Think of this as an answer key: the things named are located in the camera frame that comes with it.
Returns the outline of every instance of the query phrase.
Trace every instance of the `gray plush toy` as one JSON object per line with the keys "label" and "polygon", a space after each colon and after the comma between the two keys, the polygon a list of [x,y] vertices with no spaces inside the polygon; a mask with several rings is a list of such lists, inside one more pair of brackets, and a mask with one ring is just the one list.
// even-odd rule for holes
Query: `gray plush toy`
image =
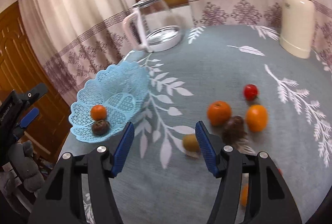
{"label": "gray plush toy", "polygon": [[[28,140],[23,144],[13,144],[7,155],[19,177],[23,180],[24,188],[37,196],[37,191],[44,184],[44,178],[39,172],[37,164],[32,159],[33,151],[32,143]],[[0,172],[0,190],[11,207],[20,213],[17,204],[13,202],[15,198],[13,195],[15,178],[11,172]]]}

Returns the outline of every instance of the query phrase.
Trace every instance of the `red tomato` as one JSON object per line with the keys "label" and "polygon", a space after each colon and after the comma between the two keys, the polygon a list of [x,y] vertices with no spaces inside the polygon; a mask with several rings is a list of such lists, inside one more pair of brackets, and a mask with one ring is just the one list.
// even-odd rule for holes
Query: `red tomato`
{"label": "red tomato", "polygon": [[254,100],[258,95],[258,89],[256,85],[247,84],[243,89],[243,94],[246,100],[251,101]]}

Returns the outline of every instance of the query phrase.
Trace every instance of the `metal screw cap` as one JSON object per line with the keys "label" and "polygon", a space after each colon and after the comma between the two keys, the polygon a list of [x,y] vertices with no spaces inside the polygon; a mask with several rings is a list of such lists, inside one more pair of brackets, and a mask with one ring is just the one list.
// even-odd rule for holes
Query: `metal screw cap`
{"label": "metal screw cap", "polygon": [[99,152],[99,153],[103,153],[103,152],[105,152],[106,151],[106,147],[105,146],[99,146],[98,148],[97,148],[97,152]]}
{"label": "metal screw cap", "polygon": [[62,158],[63,159],[69,159],[71,157],[71,154],[70,153],[64,153],[63,155],[62,155]]}
{"label": "metal screw cap", "polygon": [[259,156],[261,157],[261,158],[263,158],[263,159],[266,159],[266,158],[268,158],[268,154],[267,153],[265,153],[265,152],[260,152],[259,153]]}
{"label": "metal screw cap", "polygon": [[225,150],[226,152],[232,152],[232,151],[233,151],[233,147],[230,146],[230,145],[225,145],[225,146],[224,146],[224,150]]}

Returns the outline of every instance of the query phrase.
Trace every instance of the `cream thermos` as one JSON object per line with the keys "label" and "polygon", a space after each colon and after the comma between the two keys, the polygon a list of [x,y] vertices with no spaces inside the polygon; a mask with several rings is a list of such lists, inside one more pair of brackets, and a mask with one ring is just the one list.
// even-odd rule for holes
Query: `cream thermos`
{"label": "cream thermos", "polygon": [[307,59],[315,28],[315,5],[311,0],[283,0],[280,45]]}

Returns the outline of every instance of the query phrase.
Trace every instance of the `blue lattice fruit basket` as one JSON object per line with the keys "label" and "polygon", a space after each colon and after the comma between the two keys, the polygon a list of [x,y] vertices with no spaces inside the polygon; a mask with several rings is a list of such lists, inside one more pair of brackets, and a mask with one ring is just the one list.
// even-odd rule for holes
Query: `blue lattice fruit basket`
{"label": "blue lattice fruit basket", "polygon": [[[99,71],[96,78],[88,80],[77,93],[77,102],[70,107],[70,131],[77,140],[85,143],[99,143],[122,131],[127,121],[141,109],[148,82],[147,71],[136,62],[125,61]],[[103,105],[107,110],[110,129],[103,136],[92,133],[94,120],[90,110],[94,105]]]}

